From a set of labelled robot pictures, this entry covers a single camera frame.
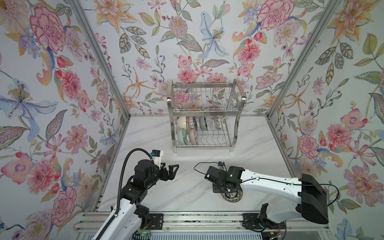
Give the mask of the black white floral bowl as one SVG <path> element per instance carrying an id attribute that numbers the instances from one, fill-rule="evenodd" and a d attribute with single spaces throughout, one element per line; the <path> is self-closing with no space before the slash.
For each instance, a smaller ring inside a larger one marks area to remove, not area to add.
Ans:
<path id="1" fill-rule="evenodd" d="M 243 191 L 237 190 L 233 193 L 221 193 L 224 200 L 226 200 L 229 203 L 237 203 L 239 202 L 243 197 Z"/>

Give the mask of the pale green bowl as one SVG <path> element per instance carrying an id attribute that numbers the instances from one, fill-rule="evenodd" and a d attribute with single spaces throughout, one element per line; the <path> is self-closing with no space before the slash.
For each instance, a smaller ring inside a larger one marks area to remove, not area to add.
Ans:
<path id="1" fill-rule="evenodd" d="M 179 129 L 178 130 L 178 141 L 181 145 L 187 145 L 189 143 L 189 134 L 185 129 Z"/>

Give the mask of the cream white bowl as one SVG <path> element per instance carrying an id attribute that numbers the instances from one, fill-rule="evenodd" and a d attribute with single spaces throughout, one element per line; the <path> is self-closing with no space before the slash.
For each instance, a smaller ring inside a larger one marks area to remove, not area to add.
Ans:
<path id="1" fill-rule="evenodd" d="M 186 116 L 178 117 L 177 126 L 179 129 L 187 130 L 188 129 L 187 117 Z"/>

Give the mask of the blue geometric red bowl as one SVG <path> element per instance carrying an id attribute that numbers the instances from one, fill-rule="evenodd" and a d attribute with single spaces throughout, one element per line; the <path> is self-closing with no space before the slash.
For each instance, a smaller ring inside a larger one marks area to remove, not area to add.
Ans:
<path id="1" fill-rule="evenodd" d="M 187 118 L 187 124 L 188 124 L 188 127 L 189 129 L 195 129 L 196 131 L 198 130 L 198 124 L 197 124 L 197 120 L 195 117 L 188 117 Z"/>

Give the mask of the blue yellow patterned bowl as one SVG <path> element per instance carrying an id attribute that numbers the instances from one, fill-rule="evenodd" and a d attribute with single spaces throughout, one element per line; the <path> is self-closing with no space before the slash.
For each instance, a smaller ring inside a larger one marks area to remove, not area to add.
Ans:
<path id="1" fill-rule="evenodd" d="M 220 116 L 215 116 L 213 119 L 214 127 L 216 130 L 222 130 L 223 124 Z"/>

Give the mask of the dark petal pattern bowl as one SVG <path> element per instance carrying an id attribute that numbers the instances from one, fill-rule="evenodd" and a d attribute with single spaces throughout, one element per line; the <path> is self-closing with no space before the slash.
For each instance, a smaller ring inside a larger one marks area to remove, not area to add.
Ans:
<path id="1" fill-rule="evenodd" d="M 200 116 L 199 117 L 199 125 L 200 125 L 200 129 L 202 131 L 207 131 L 208 130 L 208 124 L 207 124 L 206 117 L 204 117 L 204 116 Z"/>

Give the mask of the stainless steel dish rack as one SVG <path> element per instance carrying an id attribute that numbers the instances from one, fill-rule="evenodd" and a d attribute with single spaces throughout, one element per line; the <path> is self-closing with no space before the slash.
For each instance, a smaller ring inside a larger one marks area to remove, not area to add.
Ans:
<path id="1" fill-rule="evenodd" d="M 227 149 L 233 152 L 238 140 L 241 115 L 246 94 L 240 80 L 228 83 L 175 83 L 168 81 L 167 108 L 171 124 L 173 152 L 181 148 Z M 178 117 L 195 117 L 198 124 L 198 145 L 181 145 L 178 141 Z M 206 117 L 208 130 L 202 131 L 199 117 Z M 220 116 L 222 130 L 216 130 L 213 119 Z"/>

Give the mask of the pink striped bowl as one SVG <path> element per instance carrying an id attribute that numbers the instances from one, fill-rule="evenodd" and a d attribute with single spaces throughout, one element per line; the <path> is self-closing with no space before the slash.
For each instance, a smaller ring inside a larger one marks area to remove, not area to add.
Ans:
<path id="1" fill-rule="evenodd" d="M 196 129 L 191 129 L 189 131 L 188 137 L 189 137 L 189 142 L 192 145 L 198 145 L 199 144 L 198 132 Z"/>

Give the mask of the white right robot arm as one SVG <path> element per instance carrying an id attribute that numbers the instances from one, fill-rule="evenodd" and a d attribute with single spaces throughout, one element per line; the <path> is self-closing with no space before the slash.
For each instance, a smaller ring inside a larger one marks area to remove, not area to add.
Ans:
<path id="1" fill-rule="evenodd" d="M 213 184 L 214 193 L 230 203 L 239 202 L 246 191 L 282 198 L 278 203 L 262 205 L 258 221 L 265 228 L 298 218 L 320 225 L 329 222 L 327 193 L 310 175 L 280 178 L 231 166 L 227 171 L 209 167 L 205 179 Z"/>

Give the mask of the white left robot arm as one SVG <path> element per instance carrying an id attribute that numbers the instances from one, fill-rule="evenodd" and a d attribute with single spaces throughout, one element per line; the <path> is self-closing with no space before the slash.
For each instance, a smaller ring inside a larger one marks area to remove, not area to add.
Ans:
<path id="1" fill-rule="evenodd" d="M 165 163 L 159 166 L 152 160 L 141 160 L 135 166 L 135 174 L 124 187 L 119 188 L 117 204 L 102 227 L 93 237 L 94 240 L 129 240 L 138 230 L 149 223 L 150 210 L 141 202 L 148 189 L 158 181 L 172 181 L 179 165 Z"/>

